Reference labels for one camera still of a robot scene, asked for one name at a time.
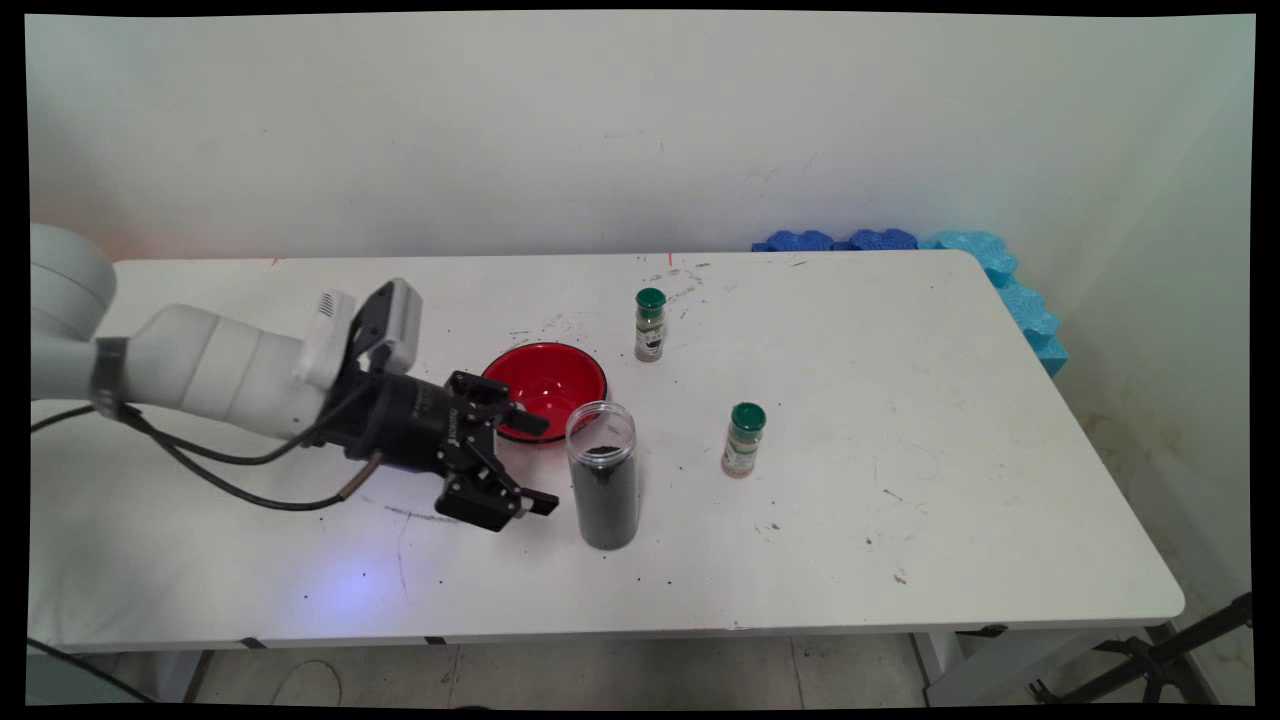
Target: foam block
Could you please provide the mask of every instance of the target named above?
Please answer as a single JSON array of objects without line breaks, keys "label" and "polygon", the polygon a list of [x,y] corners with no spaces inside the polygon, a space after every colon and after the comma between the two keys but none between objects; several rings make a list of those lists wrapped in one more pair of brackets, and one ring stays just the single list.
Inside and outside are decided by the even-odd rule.
[{"label": "foam block", "polygon": [[897,228],[884,232],[860,229],[850,236],[847,245],[849,250],[916,250],[915,236]]},{"label": "foam block", "polygon": [[1018,269],[1018,260],[1005,252],[1005,241],[989,232],[946,231],[933,236],[931,247],[964,250],[978,259],[991,284],[1005,287]]},{"label": "foam block", "polygon": [[805,231],[800,234],[778,231],[764,242],[753,242],[751,252],[796,252],[804,250],[831,250],[835,241],[827,233]]},{"label": "foam block", "polygon": [[1066,360],[1070,357],[1070,355],[1066,354],[1066,348],[1062,347],[1062,343],[1059,342],[1056,337],[1048,338],[1044,347],[1036,351],[1036,356],[1039,357],[1041,365],[1044,366],[1044,370],[1051,378],[1062,369],[1062,365],[1066,365]]},{"label": "foam block", "polygon": [[1024,287],[1016,278],[1010,278],[1009,284],[997,288],[996,292],[1005,301],[1005,307],[1023,331],[1027,342],[1032,343],[1032,348],[1041,350],[1053,340],[1061,323],[1057,315],[1044,309],[1044,296]]}]

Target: jar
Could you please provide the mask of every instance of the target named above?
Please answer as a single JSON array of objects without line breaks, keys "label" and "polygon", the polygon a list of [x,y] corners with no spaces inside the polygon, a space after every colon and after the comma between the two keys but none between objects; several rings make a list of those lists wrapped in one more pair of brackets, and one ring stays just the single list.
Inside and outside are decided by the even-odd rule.
[{"label": "jar", "polygon": [[667,296],[655,287],[636,293],[636,360],[653,363],[662,357],[662,343],[667,329],[663,324],[663,305]]},{"label": "jar", "polygon": [[754,402],[739,402],[730,413],[728,437],[721,469],[731,478],[745,478],[755,469],[755,451],[764,437],[764,409]]},{"label": "jar", "polygon": [[564,425],[577,530],[588,544],[618,550],[640,527],[636,425],[626,407],[588,402]]}]

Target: black powder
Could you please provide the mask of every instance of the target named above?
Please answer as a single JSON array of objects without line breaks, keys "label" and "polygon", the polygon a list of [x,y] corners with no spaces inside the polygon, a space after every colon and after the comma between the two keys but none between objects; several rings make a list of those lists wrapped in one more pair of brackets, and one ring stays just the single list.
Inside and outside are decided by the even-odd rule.
[{"label": "black powder", "polygon": [[[608,445],[593,447],[586,455],[608,455],[618,448]],[[631,542],[640,525],[640,487],[636,483],[635,456],[599,468],[589,462],[571,462],[573,500],[577,505],[577,528],[582,539],[600,550],[618,550]]]}]

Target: green lid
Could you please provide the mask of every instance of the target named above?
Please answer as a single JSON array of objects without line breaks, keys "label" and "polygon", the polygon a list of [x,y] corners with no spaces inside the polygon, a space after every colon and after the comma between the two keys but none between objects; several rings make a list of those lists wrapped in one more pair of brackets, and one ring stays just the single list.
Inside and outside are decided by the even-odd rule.
[{"label": "green lid", "polygon": [[667,304],[667,296],[655,287],[646,287],[636,293],[636,305],[640,306],[641,318],[658,318],[662,315],[662,306]]},{"label": "green lid", "polygon": [[764,429],[764,407],[754,402],[739,402],[730,415],[733,427],[744,433],[758,433]]}]

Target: bowl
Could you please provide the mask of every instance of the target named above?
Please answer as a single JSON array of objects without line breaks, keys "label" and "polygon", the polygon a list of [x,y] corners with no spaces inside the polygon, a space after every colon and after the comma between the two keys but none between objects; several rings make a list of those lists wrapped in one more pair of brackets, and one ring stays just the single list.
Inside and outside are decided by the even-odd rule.
[{"label": "bowl", "polygon": [[609,383],[594,357],[562,342],[535,342],[508,350],[489,363],[481,377],[511,388],[511,400],[527,413],[550,420],[547,433],[534,437],[507,425],[498,434],[511,441],[543,443],[564,439],[568,416],[588,402],[604,400]]}]

